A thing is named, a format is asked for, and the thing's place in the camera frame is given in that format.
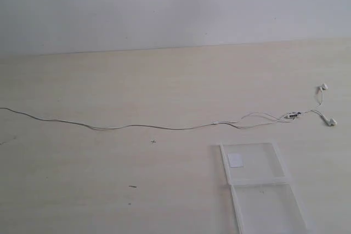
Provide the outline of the white sticker label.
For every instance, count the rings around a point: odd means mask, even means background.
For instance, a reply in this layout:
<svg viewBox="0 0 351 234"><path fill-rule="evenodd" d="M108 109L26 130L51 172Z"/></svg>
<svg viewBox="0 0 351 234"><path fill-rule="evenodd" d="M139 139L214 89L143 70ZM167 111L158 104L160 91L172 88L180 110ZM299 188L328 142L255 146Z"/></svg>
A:
<svg viewBox="0 0 351 234"><path fill-rule="evenodd" d="M227 154L229 167L230 168L242 168L244 166L244 162L242 159L242 155L239 153L229 153Z"/></svg>

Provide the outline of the white wired earphones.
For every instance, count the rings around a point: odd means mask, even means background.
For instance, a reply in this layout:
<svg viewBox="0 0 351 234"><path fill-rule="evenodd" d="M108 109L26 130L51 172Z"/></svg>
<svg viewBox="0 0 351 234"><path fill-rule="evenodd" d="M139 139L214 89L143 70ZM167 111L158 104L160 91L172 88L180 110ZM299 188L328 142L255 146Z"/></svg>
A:
<svg viewBox="0 0 351 234"><path fill-rule="evenodd" d="M211 127L211 126L218 126L218 125L227 125L230 126L234 129L251 129L255 127L261 127L265 125L272 125L275 123L292 123L295 120L299 119L300 117L306 115L306 114L316 114L319 116L319 118L325 123L326 126L328 127L335 127L337 125L337 121L334 118L328 118L326 117L320 110L319 108L322 107L324 104L324 91L328 90L328 86L326 83L323 83L319 86L316 87L316 92L315 92L315 99L317 102L317 106L310 109L310 110L305 110L305 111L293 111L293 112L287 112L284 113L283 115L277 117L274 115L271 115L266 112L250 112L244 116L242 116L240 119L237 121L214 121L211 123L206 123L206 124L201 124L193 127L165 127L165 126L159 126L159 125L149 125L149 124L129 124L129 125L123 125L123 126L118 126L118 127L100 127L100 126L93 126L89 125L87 123L82 123L82 122L75 122L75 121L68 121L64 119L57 119L57 118L42 118L42 117L37 117L34 115L31 115L26 112L14 110L8 107L1 107L1 110L8 111L17 115L22 115L26 116L28 118L40 121L40 122L50 122L50 123L65 123L65 124L72 124L72 125L77 125L80 127L85 127L90 130L96 130L96 131L110 131L110 130L121 130L121 129L126 129L126 128L133 128L133 127L140 127L140 128L152 128L152 129L159 129L159 130L169 130L169 131L187 131L187 130L195 130L195 129L201 129L205 127ZM266 119L267 121L265 123L258 123L254 125L240 125L240 123L249 117L258 117L258 118L263 118Z"/></svg>

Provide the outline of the clear plastic storage case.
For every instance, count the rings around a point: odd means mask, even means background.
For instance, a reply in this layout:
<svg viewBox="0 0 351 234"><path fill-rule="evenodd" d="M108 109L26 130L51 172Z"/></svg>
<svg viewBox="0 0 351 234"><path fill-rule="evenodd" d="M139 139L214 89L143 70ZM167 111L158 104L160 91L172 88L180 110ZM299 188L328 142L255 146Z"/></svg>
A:
<svg viewBox="0 0 351 234"><path fill-rule="evenodd" d="M274 142L219 144L239 233L314 233L303 202ZM227 154L242 155L230 168Z"/></svg>

